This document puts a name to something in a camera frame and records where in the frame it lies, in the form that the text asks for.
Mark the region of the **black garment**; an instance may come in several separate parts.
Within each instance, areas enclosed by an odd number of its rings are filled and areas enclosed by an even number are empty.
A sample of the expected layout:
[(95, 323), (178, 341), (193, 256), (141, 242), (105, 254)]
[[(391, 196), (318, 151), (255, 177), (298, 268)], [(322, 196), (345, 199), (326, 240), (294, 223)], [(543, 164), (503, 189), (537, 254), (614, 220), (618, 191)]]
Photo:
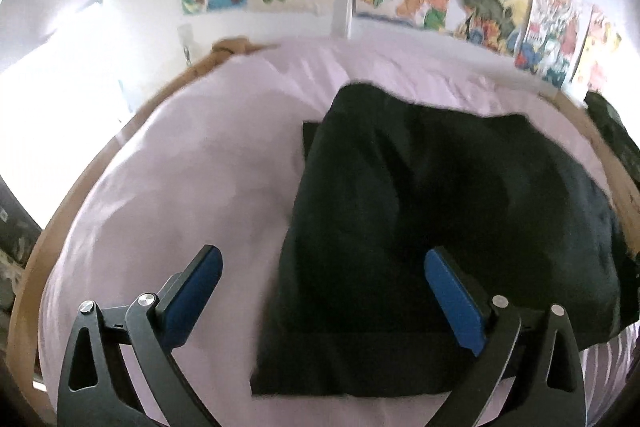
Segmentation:
[(437, 395), (473, 365), (424, 274), (442, 247), (491, 295), (567, 309), (578, 346), (639, 317), (608, 196), (518, 114), (338, 91), (314, 135), (262, 316), (255, 395)]

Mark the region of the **dark green jacket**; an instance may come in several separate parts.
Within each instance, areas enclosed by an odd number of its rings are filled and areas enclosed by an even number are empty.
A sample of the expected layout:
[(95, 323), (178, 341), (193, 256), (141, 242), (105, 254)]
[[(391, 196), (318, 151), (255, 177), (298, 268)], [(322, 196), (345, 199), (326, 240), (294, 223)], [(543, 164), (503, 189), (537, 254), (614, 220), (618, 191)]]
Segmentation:
[(588, 91), (584, 101), (587, 113), (636, 186), (640, 182), (640, 150), (631, 139), (620, 115), (599, 92)]

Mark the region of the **pink bed sheet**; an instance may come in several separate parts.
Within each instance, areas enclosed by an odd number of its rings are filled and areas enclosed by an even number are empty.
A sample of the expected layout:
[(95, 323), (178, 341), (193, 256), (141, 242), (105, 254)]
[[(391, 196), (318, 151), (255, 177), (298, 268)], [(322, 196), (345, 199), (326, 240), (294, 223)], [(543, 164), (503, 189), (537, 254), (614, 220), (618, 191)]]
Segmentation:
[(302, 124), (344, 84), (482, 116), (521, 113), (600, 187), (614, 162), (587, 118), (566, 116), (529, 84), (473, 72), (402, 35), (390, 41), (293, 39), (230, 60), (160, 104), (84, 194), (40, 303), (44, 383), (56, 395), (79, 305), (131, 303), (205, 244), (224, 274), (188, 343), (186, 377), (227, 426), (419, 426), (438, 395), (405, 399), (255, 399), (257, 317), (303, 173)]

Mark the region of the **orange yellow pink drawing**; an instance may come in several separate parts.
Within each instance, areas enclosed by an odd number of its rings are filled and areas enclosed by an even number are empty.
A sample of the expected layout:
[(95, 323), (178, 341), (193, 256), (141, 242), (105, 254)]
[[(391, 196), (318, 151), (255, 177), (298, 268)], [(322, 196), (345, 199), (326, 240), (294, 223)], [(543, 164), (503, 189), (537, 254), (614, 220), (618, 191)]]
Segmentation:
[(599, 92), (613, 76), (617, 51), (622, 42), (612, 20), (597, 5), (593, 5), (570, 93), (582, 100), (588, 91)]

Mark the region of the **colourful 2024 drawing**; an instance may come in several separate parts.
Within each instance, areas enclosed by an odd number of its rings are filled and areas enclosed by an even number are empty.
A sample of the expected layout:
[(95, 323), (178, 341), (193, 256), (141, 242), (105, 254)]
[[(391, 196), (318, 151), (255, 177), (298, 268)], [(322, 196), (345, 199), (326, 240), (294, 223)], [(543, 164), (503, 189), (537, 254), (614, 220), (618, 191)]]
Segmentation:
[(530, 0), (514, 65), (552, 87), (572, 79), (584, 45), (588, 0)]

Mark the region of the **wooden bed frame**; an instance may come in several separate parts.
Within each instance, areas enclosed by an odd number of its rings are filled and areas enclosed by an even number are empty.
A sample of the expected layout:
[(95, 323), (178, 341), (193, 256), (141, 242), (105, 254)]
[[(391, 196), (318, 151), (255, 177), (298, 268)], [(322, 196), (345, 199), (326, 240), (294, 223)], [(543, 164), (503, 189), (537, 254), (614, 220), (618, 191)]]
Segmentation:
[[(177, 93), (181, 88), (190, 86), (196, 80), (213, 72), (217, 67), (226, 64), (232, 57), (271, 49), (279, 44), (256, 46), (256, 44), (245, 39), (230, 39), (217, 43), (208, 57), (205, 57), (198, 65), (193, 66), (168, 83), (164, 89), (160, 90), (154, 98), (151, 98), (139, 110), (137, 115), (126, 124), (126, 127), (121, 132), (118, 132), (106, 144), (106, 147), (90, 162), (89, 166), (62, 200), (61, 205), (53, 213), (27, 263), (20, 293), (17, 297), (17, 307), (10, 325), (8, 351), (8, 365), (12, 376), (27, 402), (41, 416), (45, 418), (53, 416), (58, 393), (49, 395), (43, 379), (38, 348), (40, 303), (48, 278), (55, 263), (58, 261), (58, 257), (60, 257), (66, 234), (70, 231), (70, 225), (75, 214), (74, 210), (70, 208), (70, 201), (74, 197), (84, 194), (89, 185), (99, 179), (115, 155), (141, 129), (145, 121), (154, 113), (154, 110), (171, 95)], [(622, 163), (608, 147), (608, 144), (605, 143), (596, 125), (593, 124), (586, 112), (577, 107), (566, 95), (549, 87), (548, 84), (542, 81), (529, 78), (518, 72), (509, 74), (502, 70), (492, 71), (480, 66), (461, 64), (468, 66), (473, 72), (496, 74), (503, 80), (518, 80), (527, 83), (536, 89), (541, 98), (558, 108), (564, 115), (573, 116), (578, 114), (587, 118), (600, 139), (598, 152), (609, 153), (614, 157), (613, 164), (609, 165), (608, 170), (606, 170), (608, 186), (602, 188), (611, 199), (618, 219), (620, 219), (627, 244), (631, 248), (637, 248), (639, 245), (638, 188), (634, 186)]]

